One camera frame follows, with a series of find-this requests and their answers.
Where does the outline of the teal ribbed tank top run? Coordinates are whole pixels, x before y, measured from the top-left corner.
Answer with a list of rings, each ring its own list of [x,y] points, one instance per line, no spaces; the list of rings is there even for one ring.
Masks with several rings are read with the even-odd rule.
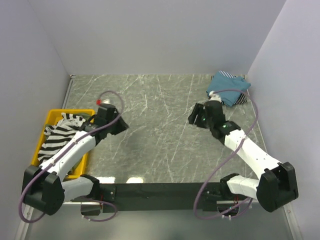
[[[222,76],[219,71],[211,77],[211,82],[206,90],[209,92],[218,92],[222,99],[222,104],[232,107],[238,99],[240,93],[246,93],[251,84],[245,80],[243,76],[229,78]]]

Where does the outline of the black white striped garment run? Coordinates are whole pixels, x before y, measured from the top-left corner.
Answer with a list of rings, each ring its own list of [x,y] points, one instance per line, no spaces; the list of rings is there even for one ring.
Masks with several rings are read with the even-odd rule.
[[[61,116],[62,119],[56,125],[45,125],[43,131],[45,140],[37,154],[40,164],[57,154],[86,122],[71,113],[62,112]]]

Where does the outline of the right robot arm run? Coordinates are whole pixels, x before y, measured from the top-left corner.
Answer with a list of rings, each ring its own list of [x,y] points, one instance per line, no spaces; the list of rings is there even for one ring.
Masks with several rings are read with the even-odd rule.
[[[271,213],[299,197],[294,166],[282,163],[255,144],[239,125],[227,120],[220,101],[196,103],[188,117],[191,125],[208,129],[211,135],[238,155],[257,179],[232,173],[220,180],[218,196],[230,200],[242,195],[257,200]]]

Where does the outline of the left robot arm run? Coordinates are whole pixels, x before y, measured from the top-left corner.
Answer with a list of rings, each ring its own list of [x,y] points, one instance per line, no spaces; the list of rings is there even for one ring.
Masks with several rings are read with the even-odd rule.
[[[108,134],[117,135],[128,129],[121,112],[109,103],[99,105],[93,122],[86,122],[74,137],[53,157],[40,166],[29,166],[24,171],[19,206],[29,205],[46,215],[55,214],[63,203],[85,197],[100,200],[100,181],[82,174],[64,181],[71,168]]]

